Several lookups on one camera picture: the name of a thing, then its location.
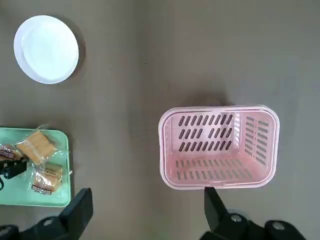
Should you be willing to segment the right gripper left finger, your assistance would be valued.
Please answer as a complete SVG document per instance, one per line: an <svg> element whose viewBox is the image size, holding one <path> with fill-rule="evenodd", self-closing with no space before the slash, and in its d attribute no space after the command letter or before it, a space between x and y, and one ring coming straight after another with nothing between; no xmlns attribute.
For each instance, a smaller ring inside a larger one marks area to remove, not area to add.
<svg viewBox="0 0 320 240"><path fill-rule="evenodd" d="M2 240L78 240L93 217L90 188L81 189L58 216L49 216L20 231L13 224L0 227Z"/></svg>

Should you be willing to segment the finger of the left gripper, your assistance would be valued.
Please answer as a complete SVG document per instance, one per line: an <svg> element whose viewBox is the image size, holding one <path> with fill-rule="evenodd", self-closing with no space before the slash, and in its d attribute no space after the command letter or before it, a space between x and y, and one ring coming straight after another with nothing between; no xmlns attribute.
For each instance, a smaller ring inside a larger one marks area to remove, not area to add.
<svg viewBox="0 0 320 240"><path fill-rule="evenodd" d="M0 174L7 180L12 179L27 170L27 162L23 160L2 160Z"/></svg>

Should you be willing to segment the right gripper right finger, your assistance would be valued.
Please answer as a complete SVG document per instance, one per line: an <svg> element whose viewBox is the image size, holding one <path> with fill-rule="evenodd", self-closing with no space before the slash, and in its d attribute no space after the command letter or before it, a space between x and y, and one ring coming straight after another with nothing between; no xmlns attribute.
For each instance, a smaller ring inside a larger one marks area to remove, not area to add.
<svg viewBox="0 0 320 240"><path fill-rule="evenodd" d="M210 230L202 240L304 240L291 223L269 220L260 226L239 213L229 212L213 187L204 189L204 213Z"/></svg>

